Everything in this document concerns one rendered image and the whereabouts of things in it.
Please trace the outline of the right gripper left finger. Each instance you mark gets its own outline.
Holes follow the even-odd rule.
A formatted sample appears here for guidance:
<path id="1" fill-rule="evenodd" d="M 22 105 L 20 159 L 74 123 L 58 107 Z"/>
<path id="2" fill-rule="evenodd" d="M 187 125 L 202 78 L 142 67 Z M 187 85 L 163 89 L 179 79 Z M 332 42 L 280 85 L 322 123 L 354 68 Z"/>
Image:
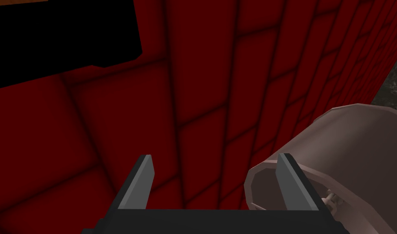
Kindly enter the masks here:
<path id="1" fill-rule="evenodd" d="M 111 203 L 110 210 L 145 209 L 154 176 L 151 155 L 141 155 Z"/>

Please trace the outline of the black cabinet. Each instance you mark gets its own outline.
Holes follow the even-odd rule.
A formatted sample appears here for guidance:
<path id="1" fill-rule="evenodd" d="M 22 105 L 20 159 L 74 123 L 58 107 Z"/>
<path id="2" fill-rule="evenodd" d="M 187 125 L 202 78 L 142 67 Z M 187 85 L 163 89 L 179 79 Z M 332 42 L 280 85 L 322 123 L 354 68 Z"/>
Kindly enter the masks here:
<path id="1" fill-rule="evenodd" d="M 0 88 L 141 54 L 133 0 L 0 0 Z"/>

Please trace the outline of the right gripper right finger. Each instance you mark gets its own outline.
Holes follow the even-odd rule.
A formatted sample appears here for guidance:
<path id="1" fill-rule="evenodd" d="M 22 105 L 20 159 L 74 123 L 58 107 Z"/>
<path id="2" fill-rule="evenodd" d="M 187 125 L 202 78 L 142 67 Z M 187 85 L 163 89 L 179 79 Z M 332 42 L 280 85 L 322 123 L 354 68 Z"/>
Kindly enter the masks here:
<path id="1" fill-rule="evenodd" d="M 328 211 L 291 154 L 278 154 L 275 174 L 287 210 Z"/>

